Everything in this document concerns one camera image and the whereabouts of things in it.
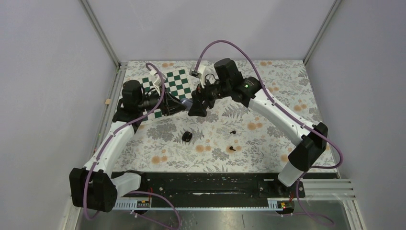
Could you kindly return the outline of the purple earbud charging case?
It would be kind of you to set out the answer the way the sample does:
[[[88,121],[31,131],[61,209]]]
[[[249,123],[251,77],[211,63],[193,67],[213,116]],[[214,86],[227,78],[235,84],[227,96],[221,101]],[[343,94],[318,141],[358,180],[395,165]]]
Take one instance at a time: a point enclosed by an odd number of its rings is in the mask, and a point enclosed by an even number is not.
[[[186,110],[186,111],[189,111],[190,108],[191,108],[192,105],[193,105],[193,100],[192,100],[192,99],[188,99],[188,98],[182,98],[182,99],[180,99],[180,102],[181,102],[182,105],[185,106],[185,110]]]

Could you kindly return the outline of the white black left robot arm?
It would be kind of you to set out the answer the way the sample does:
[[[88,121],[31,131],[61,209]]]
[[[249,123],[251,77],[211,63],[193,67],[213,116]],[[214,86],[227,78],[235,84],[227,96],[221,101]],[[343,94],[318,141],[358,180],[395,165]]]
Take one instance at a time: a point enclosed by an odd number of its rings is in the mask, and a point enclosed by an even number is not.
[[[76,207],[110,212],[116,200],[132,192],[142,197],[148,183],[137,172],[124,172],[112,178],[113,169],[126,144],[135,135],[144,118],[160,109],[164,116],[186,111],[188,106],[168,90],[145,91],[137,80],[123,84],[110,130],[92,158],[69,174],[72,203]]]

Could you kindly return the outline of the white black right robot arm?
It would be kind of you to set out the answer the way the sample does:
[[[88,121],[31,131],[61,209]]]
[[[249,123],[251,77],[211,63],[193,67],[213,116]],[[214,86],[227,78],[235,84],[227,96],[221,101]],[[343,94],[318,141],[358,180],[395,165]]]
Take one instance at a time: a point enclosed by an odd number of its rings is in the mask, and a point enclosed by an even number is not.
[[[323,123],[314,125],[295,114],[263,88],[258,79],[243,77],[235,61],[222,59],[214,64],[214,69],[217,74],[214,83],[207,80],[203,69],[190,70],[190,75],[199,78],[200,83],[192,92],[188,115],[205,117],[207,108],[213,108],[216,100],[230,97],[272,122],[295,145],[274,185],[278,196],[287,197],[293,192],[293,184],[326,150],[327,126]]]

